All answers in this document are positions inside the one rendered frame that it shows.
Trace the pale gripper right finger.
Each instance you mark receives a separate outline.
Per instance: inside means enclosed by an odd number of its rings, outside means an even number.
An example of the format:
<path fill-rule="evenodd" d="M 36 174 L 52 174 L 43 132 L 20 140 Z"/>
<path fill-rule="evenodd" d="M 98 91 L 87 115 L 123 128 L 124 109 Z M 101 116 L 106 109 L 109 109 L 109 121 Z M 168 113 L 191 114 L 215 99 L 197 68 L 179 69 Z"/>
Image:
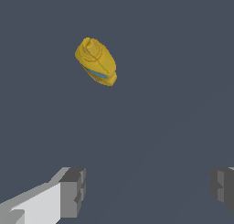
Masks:
<path fill-rule="evenodd" d="M 234 214 L 234 167 L 211 168 L 209 176 L 212 195 Z"/>

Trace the yellow mustard bottle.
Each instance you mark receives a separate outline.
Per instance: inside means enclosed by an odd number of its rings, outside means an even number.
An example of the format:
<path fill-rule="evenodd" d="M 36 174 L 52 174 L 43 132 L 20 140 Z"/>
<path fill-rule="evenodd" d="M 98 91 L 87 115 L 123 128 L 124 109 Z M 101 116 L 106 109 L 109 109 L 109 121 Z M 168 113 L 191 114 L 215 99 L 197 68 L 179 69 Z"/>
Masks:
<path fill-rule="evenodd" d="M 97 39 L 84 38 L 75 52 L 75 57 L 96 82 L 112 86 L 117 80 L 115 60 Z"/>

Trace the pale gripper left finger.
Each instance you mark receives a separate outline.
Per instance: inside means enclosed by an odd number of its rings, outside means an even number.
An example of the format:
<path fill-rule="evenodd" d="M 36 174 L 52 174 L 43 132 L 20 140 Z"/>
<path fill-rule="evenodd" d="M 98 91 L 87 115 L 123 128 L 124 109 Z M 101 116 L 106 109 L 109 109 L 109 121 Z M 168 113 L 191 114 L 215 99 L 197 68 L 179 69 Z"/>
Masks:
<path fill-rule="evenodd" d="M 49 182 L 0 204 L 0 224 L 57 224 L 76 218 L 86 193 L 86 169 L 62 167 Z"/>

